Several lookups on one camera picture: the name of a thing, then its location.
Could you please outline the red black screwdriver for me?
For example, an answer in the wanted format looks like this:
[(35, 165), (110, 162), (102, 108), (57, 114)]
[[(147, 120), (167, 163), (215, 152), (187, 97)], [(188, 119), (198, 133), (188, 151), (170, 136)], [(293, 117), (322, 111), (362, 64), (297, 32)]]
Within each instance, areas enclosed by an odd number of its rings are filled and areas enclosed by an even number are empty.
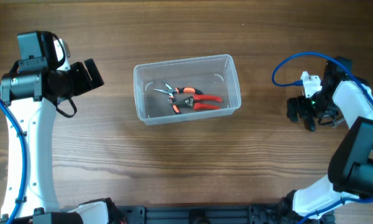
[(304, 120), (305, 128), (308, 131), (311, 131), (311, 132), (316, 131), (315, 121), (312, 116), (307, 116), (303, 120)]

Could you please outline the clear plastic storage container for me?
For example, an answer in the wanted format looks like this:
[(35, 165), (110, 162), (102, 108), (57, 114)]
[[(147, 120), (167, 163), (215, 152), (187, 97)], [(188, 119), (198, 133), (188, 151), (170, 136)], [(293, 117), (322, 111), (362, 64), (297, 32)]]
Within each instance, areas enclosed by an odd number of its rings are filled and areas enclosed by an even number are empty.
[(146, 125), (226, 116), (241, 107), (236, 66), (228, 54), (137, 65), (134, 98)]

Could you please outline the orange black needle-nose pliers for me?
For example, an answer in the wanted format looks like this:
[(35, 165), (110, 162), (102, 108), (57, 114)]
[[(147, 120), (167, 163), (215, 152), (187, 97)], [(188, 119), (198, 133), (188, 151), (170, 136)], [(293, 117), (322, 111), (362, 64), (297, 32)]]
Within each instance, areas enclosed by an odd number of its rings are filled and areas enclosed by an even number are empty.
[(165, 93), (166, 95), (168, 95), (169, 96), (168, 102), (170, 104), (176, 102), (174, 94), (179, 94), (179, 93), (193, 93), (193, 94), (197, 94), (197, 95), (202, 95), (203, 94), (202, 91), (200, 91), (196, 88), (192, 88), (192, 87), (172, 88), (164, 80), (162, 80), (162, 81), (163, 81), (164, 85), (168, 88), (168, 90), (160, 90), (160, 89), (156, 89), (156, 88), (154, 88), (154, 90)]

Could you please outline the red handled cutting pliers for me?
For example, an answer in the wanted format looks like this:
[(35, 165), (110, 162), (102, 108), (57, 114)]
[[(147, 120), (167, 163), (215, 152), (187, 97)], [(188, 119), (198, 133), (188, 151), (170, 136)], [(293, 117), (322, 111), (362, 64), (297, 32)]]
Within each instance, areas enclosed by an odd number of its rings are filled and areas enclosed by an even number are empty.
[(222, 103), (223, 99), (213, 95), (192, 95), (179, 101), (174, 101), (171, 105), (174, 108), (186, 107), (193, 110), (219, 110), (220, 107), (203, 103), (204, 101), (215, 101)]

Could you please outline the silver combination wrench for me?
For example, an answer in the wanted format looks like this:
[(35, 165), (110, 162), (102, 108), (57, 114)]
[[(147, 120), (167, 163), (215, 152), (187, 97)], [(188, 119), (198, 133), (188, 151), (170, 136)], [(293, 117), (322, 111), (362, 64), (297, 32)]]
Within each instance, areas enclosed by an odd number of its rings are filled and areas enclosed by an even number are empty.
[(340, 116), (340, 117), (338, 117), (338, 118), (332, 120), (330, 126), (331, 126), (332, 128), (336, 128), (340, 123), (342, 123), (342, 122), (344, 122), (344, 121), (345, 121), (344, 116)]

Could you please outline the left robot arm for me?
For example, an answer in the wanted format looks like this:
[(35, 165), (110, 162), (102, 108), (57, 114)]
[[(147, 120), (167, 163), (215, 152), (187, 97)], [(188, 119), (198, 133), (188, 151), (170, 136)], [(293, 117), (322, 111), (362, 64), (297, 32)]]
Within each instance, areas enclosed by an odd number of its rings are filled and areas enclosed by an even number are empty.
[(59, 104), (103, 85), (92, 59), (69, 63), (67, 46), (49, 31), (17, 36), (20, 59), (0, 81), (9, 160), (1, 223), (126, 223), (110, 198), (61, 211), (52, 170), (52, 135)]

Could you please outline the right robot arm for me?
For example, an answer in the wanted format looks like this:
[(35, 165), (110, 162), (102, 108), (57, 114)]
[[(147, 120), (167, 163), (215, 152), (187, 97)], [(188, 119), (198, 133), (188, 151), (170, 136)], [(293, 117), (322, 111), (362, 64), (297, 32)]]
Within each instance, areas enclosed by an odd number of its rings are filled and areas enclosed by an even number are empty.
[(277, 223), (327, 223), (327, 216), (348, 203), (373, 203), (373, 96), (365, 79), (351, 73), (352, 62), (318, 52), (292, 55), (326, 60), (322, 78), (303, 72), (294, 86), (303, 95), (287, 100), (287, 118), (304, 120), (308, 130), (346, 122), (349, 131), (333, 154), (327, 174), (305, 189), (293, 190), (276, 209)]

